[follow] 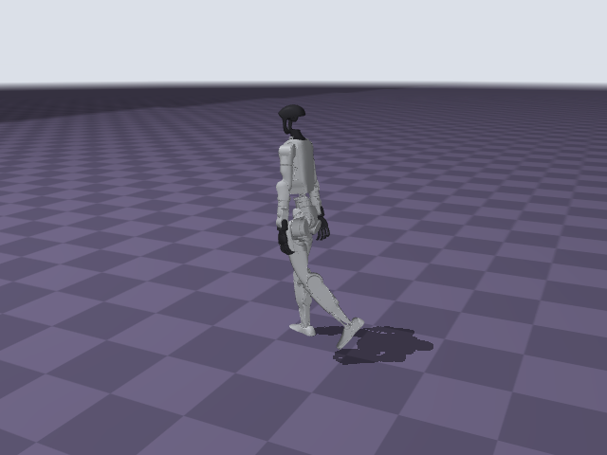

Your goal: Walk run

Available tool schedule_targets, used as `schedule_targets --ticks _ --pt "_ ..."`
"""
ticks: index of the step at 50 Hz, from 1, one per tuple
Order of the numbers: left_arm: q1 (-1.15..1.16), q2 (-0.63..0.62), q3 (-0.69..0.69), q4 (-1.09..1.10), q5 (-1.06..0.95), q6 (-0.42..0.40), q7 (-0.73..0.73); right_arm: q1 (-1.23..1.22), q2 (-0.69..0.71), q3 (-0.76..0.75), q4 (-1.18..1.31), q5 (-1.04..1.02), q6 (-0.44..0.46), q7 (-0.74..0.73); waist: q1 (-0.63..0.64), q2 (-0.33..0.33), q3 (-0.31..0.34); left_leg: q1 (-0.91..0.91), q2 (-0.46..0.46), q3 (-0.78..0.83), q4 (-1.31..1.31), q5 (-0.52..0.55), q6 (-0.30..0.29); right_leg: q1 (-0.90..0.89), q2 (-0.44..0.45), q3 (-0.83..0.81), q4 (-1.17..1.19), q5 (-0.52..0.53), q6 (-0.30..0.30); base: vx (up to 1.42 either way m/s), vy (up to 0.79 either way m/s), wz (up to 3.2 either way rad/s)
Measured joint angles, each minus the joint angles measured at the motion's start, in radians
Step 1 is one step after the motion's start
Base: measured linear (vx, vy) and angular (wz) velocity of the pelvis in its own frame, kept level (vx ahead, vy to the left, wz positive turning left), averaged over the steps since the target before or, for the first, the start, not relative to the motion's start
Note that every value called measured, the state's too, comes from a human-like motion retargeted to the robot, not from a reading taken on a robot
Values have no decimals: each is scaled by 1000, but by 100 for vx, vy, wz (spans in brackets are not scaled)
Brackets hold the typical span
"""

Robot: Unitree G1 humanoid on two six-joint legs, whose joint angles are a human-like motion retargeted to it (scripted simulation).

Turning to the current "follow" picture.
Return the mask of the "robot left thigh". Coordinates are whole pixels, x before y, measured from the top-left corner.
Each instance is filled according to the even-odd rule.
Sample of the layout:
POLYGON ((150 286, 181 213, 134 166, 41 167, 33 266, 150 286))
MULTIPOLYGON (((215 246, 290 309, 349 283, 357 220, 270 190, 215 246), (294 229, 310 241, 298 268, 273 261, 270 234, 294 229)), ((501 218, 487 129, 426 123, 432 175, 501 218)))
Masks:
POLYGON ((304 215, 297 215, 292 220, 290 220, 288 223, 288 230, 286 231, 289 249, 295 252, 291 255, 288 255, 289 260, 298 278, 307 289, 309 289, 307 286, 307 280, 311 276, 318 276, 323 282, 322 276, 320 274, 315 272, 308 272, 307 270, 307 246, 304 243, 305 240, 299 237, 307 235, 308 231, 309 224, 304 215))

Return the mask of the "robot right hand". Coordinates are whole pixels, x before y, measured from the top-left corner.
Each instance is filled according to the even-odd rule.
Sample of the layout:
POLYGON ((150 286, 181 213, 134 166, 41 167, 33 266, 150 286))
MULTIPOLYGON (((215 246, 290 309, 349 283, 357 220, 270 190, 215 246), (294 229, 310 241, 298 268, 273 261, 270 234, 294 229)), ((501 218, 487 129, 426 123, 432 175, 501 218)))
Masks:
MULTIPOLYGON (((320 237, 321 237, 321 235, 322 235, 320 241, 322 239, 326 239, 326 236, 329 237, 329 235, 330 235, 330 231, 329 231, 329 227, 328 227, 327 221, 323 218, 323 216, 324 216, 323 207, 321 207, 321 213, 322 213, 321 215, 318 215, 318 219, 321 220, 322 224, 321 224, 321 227, 320 227, 320 229, 318 231, 318 238, 316 239, 316 240, 319 240, 320 237), (327 233, 326 233, 326 231, 327 231, 327 233), (324 238, 323 238, 323 233, 324 233, 324 238)), ((314 235, 314 234, 312 234, 312 235, 314 235)))

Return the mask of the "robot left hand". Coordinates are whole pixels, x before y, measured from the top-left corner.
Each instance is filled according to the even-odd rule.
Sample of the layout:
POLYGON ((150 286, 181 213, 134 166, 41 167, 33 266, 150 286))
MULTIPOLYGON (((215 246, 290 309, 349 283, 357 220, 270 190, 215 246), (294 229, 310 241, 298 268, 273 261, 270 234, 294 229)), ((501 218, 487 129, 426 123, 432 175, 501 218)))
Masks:
POLYGON ((286 255, 291 255, 291 254, 295 253, 294 251, 291 251, 289 249, 289 246, 287 243, 286 231, 288 230, 288 226, 287 226, 286 219, 284 219, 282 221, 282 228, 277 227, 277 230, 279 231, 278 242, 279 242, 279 246, 280 246, 280 249, 282 250, 282 252, 286 255))

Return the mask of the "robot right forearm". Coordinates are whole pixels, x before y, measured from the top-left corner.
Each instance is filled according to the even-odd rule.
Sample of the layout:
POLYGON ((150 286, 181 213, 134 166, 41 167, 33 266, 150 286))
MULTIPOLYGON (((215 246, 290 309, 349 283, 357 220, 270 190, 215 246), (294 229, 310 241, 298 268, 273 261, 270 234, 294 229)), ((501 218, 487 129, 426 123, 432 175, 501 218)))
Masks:
POLYGON ((314 190, 312 192, 309 193, 309 198, 311 200, 311 204, 312 206, 316 207, 317 213, 318 215, 321 215, 321 207, 322 207, 322 200, 320 199, 320 185, 317 179, 317 182, 314 184, 314 190))

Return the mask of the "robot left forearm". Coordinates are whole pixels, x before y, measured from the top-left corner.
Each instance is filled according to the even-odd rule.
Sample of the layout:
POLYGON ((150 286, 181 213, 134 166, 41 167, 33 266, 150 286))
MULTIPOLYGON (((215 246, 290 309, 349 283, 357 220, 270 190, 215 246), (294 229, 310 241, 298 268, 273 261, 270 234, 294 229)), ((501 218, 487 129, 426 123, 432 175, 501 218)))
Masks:
POLYGON ((287 220, 288 225, 288 215, 289 215, 289 201, 291 201, 291 197, 289 197, 288 185, 285 181, 280 181, 277 186, 277 200, 278 200, 278 208, 277 208, 277 220, 276 225, 278 228, 282 228, 282 221, 284 219, 287 220))

